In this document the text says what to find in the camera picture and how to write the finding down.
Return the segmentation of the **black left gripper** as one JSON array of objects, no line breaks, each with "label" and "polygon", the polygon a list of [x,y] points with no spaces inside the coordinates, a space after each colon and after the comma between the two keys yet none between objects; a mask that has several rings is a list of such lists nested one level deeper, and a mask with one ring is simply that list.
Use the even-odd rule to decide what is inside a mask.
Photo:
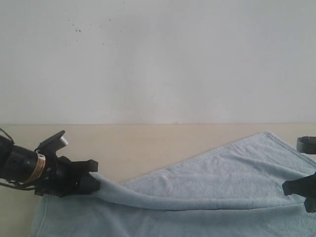
[{"label": "black left gripper", "polygon": [[95,160],[70,161],[65,156],[59,157],[46,169],[34,194],[57,197],[90,195],[100,189],[100,181],[89,173],[97,171],[98,162]]}]

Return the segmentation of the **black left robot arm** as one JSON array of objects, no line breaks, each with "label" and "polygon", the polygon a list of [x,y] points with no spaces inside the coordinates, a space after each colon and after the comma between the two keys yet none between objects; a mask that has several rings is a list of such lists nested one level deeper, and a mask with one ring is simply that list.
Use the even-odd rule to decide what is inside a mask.
[{"label": "black left robot arm", "polygon": [[0,138],[1,185],[21,191],[34,191],[35,195],[90,195],[100,189],[100,181],[92,176],[98,162],[71,161],[59,157],[57,151],[67,146],[65,131],[42,141],[31,151],[15,145],[10,136]]}]

